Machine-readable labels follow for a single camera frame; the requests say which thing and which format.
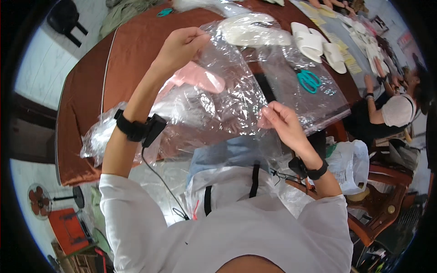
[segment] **black chair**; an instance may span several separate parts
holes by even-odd
[[[65,35],[77,47],[82,44],[76,37],[71,35],[74,27],[77,27],[83,34],[87,35],[88,31],[78,22],[79,13],[75,3],[72,0],[60,0],[50,10],[47,16],[48,24],[58,33]]]

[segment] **light blue fabric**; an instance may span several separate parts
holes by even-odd
[[[269,172],[259,142],[251,135],[195,149],[187,175],[187,186],[193,175],[200,171],[228,166],[253,166],[256,161],[260,162],[261,169]]]

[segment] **red fan blade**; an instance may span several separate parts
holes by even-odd
[[[32,211],[33,211],[33,213],[34,213],[35,215],[38,215],[38,214],[39,214],[39,206],[38,206],[37,203],[33,203],[33,204],[32,204]]]
[[[40,199],[42,197],[42,188],[40,186],[36,187],[36,199]]]
[[[45,207],[41,208],[41,216],[47,216],[47,210],[45,209]]]
[[[49,205],[49,202],[50,202],[50,200],[49,200],[48,198],[44,198],[44,199],[42,199],[42,204],[43,204],[44,206],[48,206],[48,205]]]
[[[32,201],[32,203],[36,203],[38,201],[33,190],[29,191],[29,199],[30,201]]]

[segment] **black strap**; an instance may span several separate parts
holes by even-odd
[[[205,201],[203,205],[206,216],[211,212],[211,189],[212,186],[207,186],[205,189]]]
[[[258,174],[260,172],[260,162],[255,161],[252,172],[252,187],[250,188],[249,198],[255,197],[258,191]],[[207,186],[205,189],[205,199],[203,208],[205,210],[205,215],[211,213],[211,189],[212,186]]]
[[[255,197],[258,191],[258,174],[260,172],[260,162],[256,161],[252,172],[252,187],[250,188],[249,198]]]
[[[413,104],[413,102],[407,96],[403,96],[402,95],[402,97],[406,98],[411,103],[412,117],[411,117],[410,121],[408,122],[408,123],[411,123],[413,121],[413,118],[416,116],[417,112],[419,111],[419,108],[416,106],[416,111],[414,112],[414,104]]]

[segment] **white shirt sleeve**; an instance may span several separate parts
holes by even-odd
[[[392,96],[381,108],[384,123],[387,126],[407,125],[413,114],[411,103],[404,96]]]
[[[167,229],[161,209],[138,183],[121,176],[102,174],[99,189],[116,272],[144,271],[147,248]]]
[[[312,236],[317,246],[330,256],[339,272],[350,271],[354,250],[346,206],[343,195],[325,197],[308,203],[298,217],[298,222]]]

